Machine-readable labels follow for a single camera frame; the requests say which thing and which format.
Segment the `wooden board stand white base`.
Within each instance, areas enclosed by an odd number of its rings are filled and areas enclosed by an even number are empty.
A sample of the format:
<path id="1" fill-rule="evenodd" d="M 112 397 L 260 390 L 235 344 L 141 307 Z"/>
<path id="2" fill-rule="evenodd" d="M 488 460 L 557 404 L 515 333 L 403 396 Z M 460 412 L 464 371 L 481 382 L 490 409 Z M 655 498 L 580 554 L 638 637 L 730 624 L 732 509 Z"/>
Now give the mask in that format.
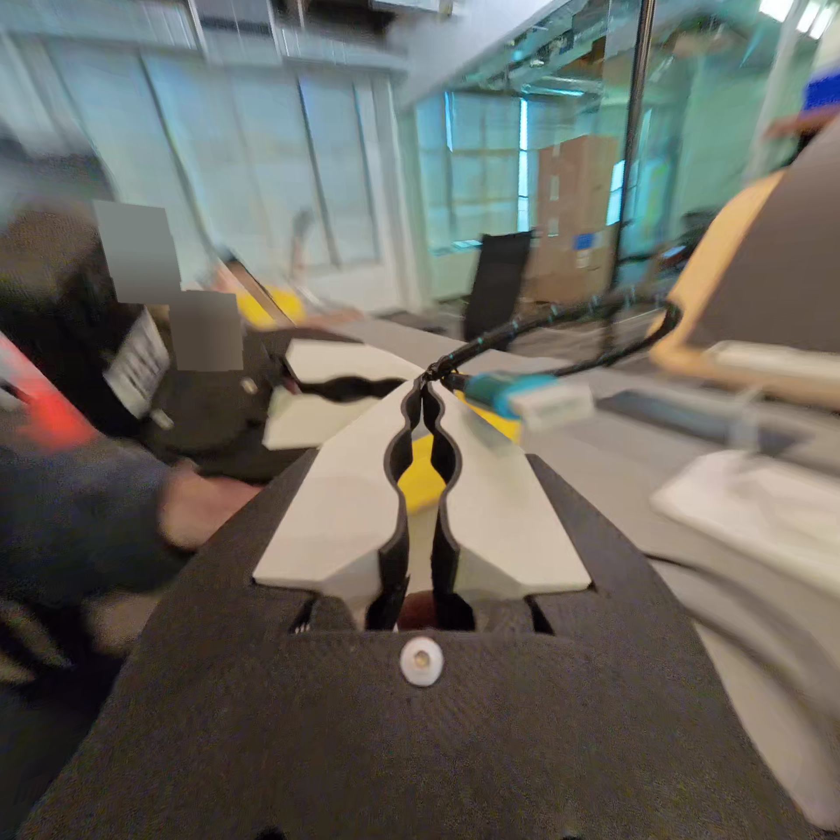
<path id="1" fill-rule="evenodd" d="M 839 127 L 731 199 L 668 299 L 651 351 L 678 375 L 739 392 L 737 442 L 657 490 L 658 512 L 838 596 L 838 478 L 758 455 L 755 396 L 838 413 Z"/>

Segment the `thin black pole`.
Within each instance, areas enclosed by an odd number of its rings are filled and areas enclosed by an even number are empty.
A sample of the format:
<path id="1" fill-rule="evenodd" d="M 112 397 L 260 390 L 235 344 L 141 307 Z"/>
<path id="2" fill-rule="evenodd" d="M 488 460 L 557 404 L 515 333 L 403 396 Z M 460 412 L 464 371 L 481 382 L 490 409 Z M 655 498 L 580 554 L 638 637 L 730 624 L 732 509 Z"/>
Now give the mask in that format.
<path id="1" fill-rule="evenodd" d="M 637 17 L 637 30 L 633 64 L 629 81 L 626 110 L 623 181 L 620 190 L 619 215 L 614 239 L 612 284 L 616 282 L 620 266 L 623 235 L 629 222 L 629 204 L 637 173 L 639 138 L 644 120 L 644 93 L 652 47 L 656 1 L 641 1 Z"/>

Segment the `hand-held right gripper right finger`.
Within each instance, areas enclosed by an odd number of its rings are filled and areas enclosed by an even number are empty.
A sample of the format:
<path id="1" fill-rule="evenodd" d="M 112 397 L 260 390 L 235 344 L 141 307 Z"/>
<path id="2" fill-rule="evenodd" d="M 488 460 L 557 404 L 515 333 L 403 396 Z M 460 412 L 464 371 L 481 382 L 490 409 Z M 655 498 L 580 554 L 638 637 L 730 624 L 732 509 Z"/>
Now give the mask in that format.
<path id="1" fill-rule="evenodd" d="M 430 462 L 444 482 L 430 564 L 437 625 L 538 595 L 584 592 L 592 578 L 519 446 L 439 384 L 423 390 Z"/>

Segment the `cardboard box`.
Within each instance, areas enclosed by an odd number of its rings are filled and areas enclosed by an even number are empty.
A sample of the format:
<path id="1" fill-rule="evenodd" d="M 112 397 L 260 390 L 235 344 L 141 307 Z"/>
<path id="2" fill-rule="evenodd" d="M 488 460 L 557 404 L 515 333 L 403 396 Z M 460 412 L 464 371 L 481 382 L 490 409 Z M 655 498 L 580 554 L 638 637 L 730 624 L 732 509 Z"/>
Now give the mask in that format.
<path id="1" fill-rule="evenodd" d="M 617 154 L 617 140 L 600 134 L 539 150 L 536 236 L 525 288 L 531 300 L 570 305 L 606 289 L 615 237 L 607 212 Z"/>

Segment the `dark chair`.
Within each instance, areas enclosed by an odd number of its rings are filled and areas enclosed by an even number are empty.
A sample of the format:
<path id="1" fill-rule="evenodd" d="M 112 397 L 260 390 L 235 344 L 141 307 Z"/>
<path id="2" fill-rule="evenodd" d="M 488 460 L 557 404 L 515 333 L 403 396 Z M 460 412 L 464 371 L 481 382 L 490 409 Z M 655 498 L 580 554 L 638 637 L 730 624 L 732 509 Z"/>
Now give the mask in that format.
<path id="1" fill-rule="evenodd" d="M 507 324 L 515 315 L 529 262 L 532 231 L 483 235 L 463 317 L 463 341 Z"/>

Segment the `blue storage box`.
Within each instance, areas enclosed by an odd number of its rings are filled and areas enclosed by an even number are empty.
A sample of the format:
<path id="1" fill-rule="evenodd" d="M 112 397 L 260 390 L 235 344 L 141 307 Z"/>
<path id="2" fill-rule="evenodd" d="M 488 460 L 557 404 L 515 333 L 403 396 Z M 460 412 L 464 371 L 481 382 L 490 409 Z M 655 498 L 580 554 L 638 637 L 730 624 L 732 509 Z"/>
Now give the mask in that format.
<path id="1" fill-rule="evenodd" d="M 802 93 L 801 112 L 834 109 L 839 104 L 839 62 L 815 67 Z"/>

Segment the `person's left forearm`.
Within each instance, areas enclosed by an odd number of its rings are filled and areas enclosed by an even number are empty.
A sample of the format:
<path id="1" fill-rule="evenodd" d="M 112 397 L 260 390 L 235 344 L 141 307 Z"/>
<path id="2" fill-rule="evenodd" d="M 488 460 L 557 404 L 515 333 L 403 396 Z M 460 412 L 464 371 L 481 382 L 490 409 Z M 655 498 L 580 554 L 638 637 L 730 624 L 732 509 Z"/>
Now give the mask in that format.
<path id="1" fill-rule="evenodd" d="M 120 444 L 1 457 L 1 590 L 14 602 L 77 606 L 174 579 L 188 553 L 159 528 L 171 471 Z"/>

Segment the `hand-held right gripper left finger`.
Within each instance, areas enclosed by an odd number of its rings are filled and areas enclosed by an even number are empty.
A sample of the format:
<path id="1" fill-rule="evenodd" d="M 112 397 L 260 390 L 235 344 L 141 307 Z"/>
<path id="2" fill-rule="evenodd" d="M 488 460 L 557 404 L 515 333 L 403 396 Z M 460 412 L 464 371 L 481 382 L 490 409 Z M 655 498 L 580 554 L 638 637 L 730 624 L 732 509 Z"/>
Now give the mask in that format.
<path id="1" fill-rule="evenodd" d="M 340 599 L 391 631 L 408 584 L 406 500 L 421 384 L 407 381 L 320 447 L 253 572 L 258 585 Z"/>

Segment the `blue-flecked HDMI cable green plugs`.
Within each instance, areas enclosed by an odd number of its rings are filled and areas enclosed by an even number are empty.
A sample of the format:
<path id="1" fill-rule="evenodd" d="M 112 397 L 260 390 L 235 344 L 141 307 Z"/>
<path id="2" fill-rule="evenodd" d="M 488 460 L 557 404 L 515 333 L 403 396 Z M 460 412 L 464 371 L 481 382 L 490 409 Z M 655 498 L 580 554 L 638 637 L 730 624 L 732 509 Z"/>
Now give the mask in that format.
<path id="1" fill-rule="evenodd" d="M 611 290 L 581 303 L 540 304 L 533 314 L 527 317 L 516 317 L 507 324 L 462 344 L 456 351 L 430 364 L 426 370 L 434 365 L 456 369 L 464 377 L 463 390 L 452 392 L 460 392 L 475 406 L 487 408 L 504 417 L 519 417 L 524 426 L 537 428 L 552 419 L 549 405 L 557 402 L 556 396 L 559 394 L 562 379 L 611 366 L 626 358 L 649 351 L 677 329 L 684 317 L 683 308 L 669 297 L 658 297 L 648 293 L 641 295 L 637 300 L 639 303 L 651 306 L 656 312 L 661 312 L 661 319 L 655 329 L 648 331 L 642 339 L 624 346 L 618 347 L 613 343 L 607 343 L 595 357 L 558 369 L 527 374 L 511 374 L 504 371 L 464 374 L 461 367 L 485 352 L 496 350 L 504 343 L 512 342 L 539 329 L 546 329 L 557 324 L 575 323 L 588 317 L 598 322 L 611 323 L 615 315 L 624 309 L 626 301 L 626 296 L 622 291 Z M 427 386 L 422 380 L 424 372 L 416 379 L 416 384 L 422 394 Z"/>

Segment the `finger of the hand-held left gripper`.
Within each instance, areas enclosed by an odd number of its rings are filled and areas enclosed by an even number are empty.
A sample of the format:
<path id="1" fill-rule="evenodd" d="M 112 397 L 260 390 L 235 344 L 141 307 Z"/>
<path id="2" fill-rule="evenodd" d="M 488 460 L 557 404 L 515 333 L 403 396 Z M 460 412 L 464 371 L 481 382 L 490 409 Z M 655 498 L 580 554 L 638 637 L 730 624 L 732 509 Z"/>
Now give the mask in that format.
<path id="1" fill-rule="evenodd" d="M 270 398 L 262 445 L 269 451 L 319 448 L 348 430 L 354 442 L 395 434 L 404 426 L 401 405 L 407 385 L 385 397 L 362 397 L 349 403 L 320 395 L 292 394 L 277 387 Z"/>
<path id="2" fill-rule="evenodd" d="M 368 344 L 315 339 L 293 339 L 283 366 L 299 393 L 331 403 L 381 400 L 422 373 L 418 365 Z"/>

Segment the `person's left hand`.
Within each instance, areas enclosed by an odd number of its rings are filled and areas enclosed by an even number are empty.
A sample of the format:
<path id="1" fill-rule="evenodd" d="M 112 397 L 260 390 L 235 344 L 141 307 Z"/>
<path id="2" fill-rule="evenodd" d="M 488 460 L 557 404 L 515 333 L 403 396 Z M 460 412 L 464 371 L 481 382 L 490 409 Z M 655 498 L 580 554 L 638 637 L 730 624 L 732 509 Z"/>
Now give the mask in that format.
<path id="1" fill-rule="evenodd" d="M 174 467 L 161 495 L 160 534 L 176 549 L 199 550 L 261 490 L 236 479 L 201 476 L 189 465 Z"/>

